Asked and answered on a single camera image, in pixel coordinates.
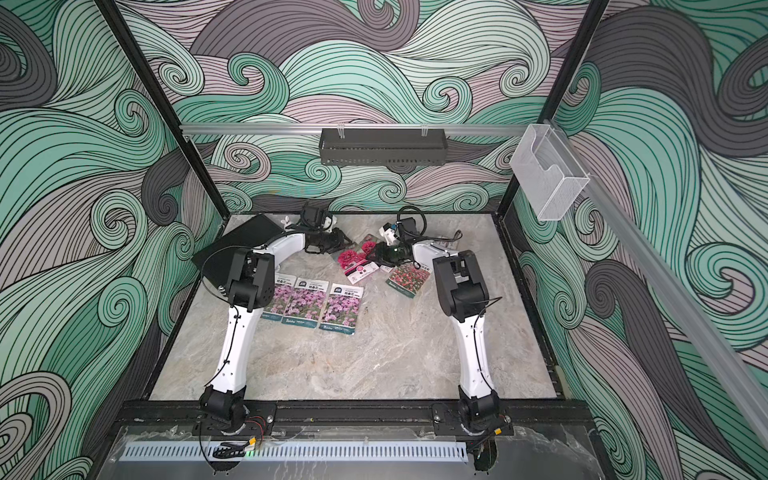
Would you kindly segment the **mixed daisy flower seed packet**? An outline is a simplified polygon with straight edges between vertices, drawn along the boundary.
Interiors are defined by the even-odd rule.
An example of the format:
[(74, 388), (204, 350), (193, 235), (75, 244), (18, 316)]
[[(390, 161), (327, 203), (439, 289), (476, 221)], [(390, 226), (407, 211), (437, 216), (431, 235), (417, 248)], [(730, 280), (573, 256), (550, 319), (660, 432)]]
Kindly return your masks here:
[(414, 298), (426, 281), (431, 276), (431, 271), (425, 267), (417, 268), (408, 263), (395, 267), (389, 274), (386, 284), (398, 293), (408, 298)]

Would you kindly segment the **pink cosmos seed packet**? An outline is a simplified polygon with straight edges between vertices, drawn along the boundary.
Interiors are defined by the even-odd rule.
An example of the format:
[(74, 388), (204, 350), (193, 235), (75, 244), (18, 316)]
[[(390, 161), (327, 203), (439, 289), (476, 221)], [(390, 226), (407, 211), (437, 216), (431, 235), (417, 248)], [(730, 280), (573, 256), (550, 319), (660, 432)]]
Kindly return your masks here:
[(298, 278), (281, 323), (309, 329), (317, 328), (329, 286), (326, 280)]
[(363, 287), (334, 283), (326, 299), (319, 329), (353, 335), (363, 295)]
[(297, 277), (288, 274), (275, 275), (275, 291), (272, 301), (264, 308), (261, 318), (280, 322), (292, 300)]

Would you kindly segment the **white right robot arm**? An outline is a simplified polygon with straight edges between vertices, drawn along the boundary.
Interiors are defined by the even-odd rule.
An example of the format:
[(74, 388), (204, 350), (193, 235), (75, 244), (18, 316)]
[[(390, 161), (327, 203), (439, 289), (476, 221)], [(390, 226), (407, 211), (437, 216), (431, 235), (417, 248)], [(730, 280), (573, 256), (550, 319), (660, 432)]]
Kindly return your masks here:
[(380, 266), (425, 269), (435, 281), (443, 313), (452, 322), (460, 361), (459, 414), (465, 431), (480, 435), (503, 424), (501, 402), (492, 381), (485, 342), (485, 317), (493, 298), (477, 256), (458, 250), (463, 237), (430, 236), (412, 217), (387, 222), (379, 229), (382, 241), (367, 258)]

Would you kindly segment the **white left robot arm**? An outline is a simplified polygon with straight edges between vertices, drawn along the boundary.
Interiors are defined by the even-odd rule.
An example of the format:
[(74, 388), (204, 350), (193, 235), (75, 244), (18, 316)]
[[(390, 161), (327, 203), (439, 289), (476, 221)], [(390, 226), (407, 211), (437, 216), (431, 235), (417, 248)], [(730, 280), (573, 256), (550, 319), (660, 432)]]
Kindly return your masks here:
[(273, 301), (282, 262), (300, 252), (330, 254), (351, 244), (323, 207), (305, 206), (280, 224), (259, 214), (197, 254), (193, 262), (227, 304), (227, 326), (215, 373), (206, 382), (201, 410), (227, 436), (248, 423), (247, 362), (258, 321)]

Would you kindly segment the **black metal case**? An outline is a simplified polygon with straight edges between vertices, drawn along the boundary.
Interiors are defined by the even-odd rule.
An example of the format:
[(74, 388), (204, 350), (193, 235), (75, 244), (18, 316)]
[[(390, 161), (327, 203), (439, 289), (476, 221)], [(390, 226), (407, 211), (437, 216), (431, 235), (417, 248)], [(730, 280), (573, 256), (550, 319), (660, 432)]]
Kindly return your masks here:
[(192, 257), (193, 264), (214, 287), (224, 287), (237, 249), (260, 246), (283, 232), (280, 224), (264, 214), (236, 216), (233, 229)]

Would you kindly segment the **black wall tray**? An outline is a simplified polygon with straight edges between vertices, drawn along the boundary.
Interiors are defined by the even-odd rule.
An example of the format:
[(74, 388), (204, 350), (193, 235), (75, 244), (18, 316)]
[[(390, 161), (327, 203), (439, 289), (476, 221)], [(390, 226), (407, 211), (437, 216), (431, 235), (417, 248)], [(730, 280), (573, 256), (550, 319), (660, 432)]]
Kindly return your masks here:
[(324, 129), (319, 139), (321, 162), (330, 166), (442, 165), (448, 142), (439, 129)]

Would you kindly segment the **black corner frame post right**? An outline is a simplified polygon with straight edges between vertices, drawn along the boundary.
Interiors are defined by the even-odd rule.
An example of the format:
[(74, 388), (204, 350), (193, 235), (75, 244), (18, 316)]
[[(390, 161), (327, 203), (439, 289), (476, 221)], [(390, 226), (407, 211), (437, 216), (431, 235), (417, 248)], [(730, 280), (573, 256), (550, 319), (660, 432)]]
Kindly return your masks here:
[[(541, 114), (534, 124), (549, 123), (559, 128), (554, 120), (555, 114), (561, 106), (561, 102), (564, 100), (565, 94), (571, 83), (575, 79), (577, 70), (587, 53), (588, 47), (590, 46), (592, 38), (596, 33), (597, 27), (599, 26), (608, 5), (609, 3), (607, 1), (591, 1), (588, 3), (585, 15), (576, 35), (566, 51), (563, 66), (556, 77)], [(498, 214), (500, 217), (505, 218), (509, 215), (514, 196), (519, 190), (522, 190), (522, 188), (514, 175), (499, 205)]]

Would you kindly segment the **black corner frame post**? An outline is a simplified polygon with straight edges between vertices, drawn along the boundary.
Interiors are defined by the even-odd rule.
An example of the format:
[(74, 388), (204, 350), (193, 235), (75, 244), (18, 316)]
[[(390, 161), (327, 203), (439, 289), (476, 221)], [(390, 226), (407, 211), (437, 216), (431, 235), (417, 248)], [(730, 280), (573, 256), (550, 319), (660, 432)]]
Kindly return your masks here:
[[(554, 120), (555, 114), (561, 106), (561, 102), (564, 100), (565, 94), (571, 83), (575, 79), (577, 70), (587, 53), (588, 47), (590, 46), (592, 38), (596, 33), (597, 27), (599, 26), (608, 5), (609, 3), (607, 1), (591, 1), (588, 3), (585, 15), (576, 35), (566, 51), (563, 66), (556, 77), (541, 114), (534, 124), (549, 123), (559, 128)], [(498, 214), (500, 217), (505, 218), (509, 215), (514, 196), (519, 190), (522, 190), (522, 188), (514, 175), (499, 205)]]
[(216, 185), (208, 173), (206, 165), (194, 143), (184, 137), (181, 131), (180, 119), (162, 90), (159, 81), (153, 74), (149, 62), (143, 55), (138, 42), (120, 13), (117, 3), (115, 1), (106, 0), (95, 0), (94, 3), (115, 36), (123, 53), (126, 55), (128, 61), (138, 75), (142, 85), (147, 90), (160, 117), (169, 128), (183, 157), (190, 165), (197, 179), (201, 182), (203, 189), (222, 219), (228, 221), (231, 217), (230, 210), (216, 188)]

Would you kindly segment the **clear acrylic wall holder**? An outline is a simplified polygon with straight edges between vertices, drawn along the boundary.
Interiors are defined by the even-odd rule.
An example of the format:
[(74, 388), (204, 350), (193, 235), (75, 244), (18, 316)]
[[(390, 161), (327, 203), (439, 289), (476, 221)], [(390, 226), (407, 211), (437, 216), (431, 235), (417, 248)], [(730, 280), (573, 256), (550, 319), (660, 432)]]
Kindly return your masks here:
[(590, 181), (565, 132), (549, 123), (527, 126), (510, 166), (539, 221), (560, 221)]

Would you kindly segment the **black corner frame post left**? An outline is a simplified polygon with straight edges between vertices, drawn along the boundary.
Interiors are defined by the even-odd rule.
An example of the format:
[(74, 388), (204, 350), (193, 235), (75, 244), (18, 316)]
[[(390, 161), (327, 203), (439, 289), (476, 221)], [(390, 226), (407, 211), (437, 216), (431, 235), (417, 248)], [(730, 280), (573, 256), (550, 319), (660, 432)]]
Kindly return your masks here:
[(201, 182), (203, 189), (222, 219), (228, 221), (231, 217), (230, 210), (216, 188), (216, 185), (208, 173), (206, 165), (194, 143), (184, 137), (181, 131), (180, 119), (162, 90), (159, 81), (153, 74), (149, 62), (143, 55), (138, 42), (120, 13), (117, 3), (115, 1), (106, 0), (95, 0), (94, 3), (115, 36), (123, 53), (126, 55), (128, 61), (138, 75), (142, 85), (147, 90), (160, 117), (169, 128), (183, 157), (190, 165), (197, 179)]

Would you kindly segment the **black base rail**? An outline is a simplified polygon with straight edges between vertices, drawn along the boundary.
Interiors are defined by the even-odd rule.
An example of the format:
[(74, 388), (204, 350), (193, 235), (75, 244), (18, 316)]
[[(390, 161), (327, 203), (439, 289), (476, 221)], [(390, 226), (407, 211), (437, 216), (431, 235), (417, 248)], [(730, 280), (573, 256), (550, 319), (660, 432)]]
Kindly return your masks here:
[(129, 401), (116, 422), (131, 426), (191, 426), (204, 436), (261, 434), (279, 437), (304, 427), (405, 427), (437, 436), (510, 435), (515, 426), (580, 426), (594, 421), (582, 401), (503, 399), (494, 414), (472, 420), (460, 402), (426, 400), (247, 400), (243, 426), (232, 428), (200, 410), (195, 401)]

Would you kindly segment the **aluminium rail right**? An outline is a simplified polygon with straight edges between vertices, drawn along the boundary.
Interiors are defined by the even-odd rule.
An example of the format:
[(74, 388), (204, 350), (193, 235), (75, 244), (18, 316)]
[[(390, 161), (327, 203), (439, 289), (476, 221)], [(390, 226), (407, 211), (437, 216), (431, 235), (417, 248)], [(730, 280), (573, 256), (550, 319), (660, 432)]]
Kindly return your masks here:
[(588, 177), (584, 187), (604, 218), (634, 260), (641, 265), (652, 292), (666, 311), (678, 321), (680, 330), (696, 348), (752, 431), (767, 444), (767, 392), (747, 364), (710, 322), (705, 311), (689, 295), (649, 240), (610, 195), (604, 182), (586, 166), (566, 133), (557, 123), (546, 120), (567, 151), (566, 160)]

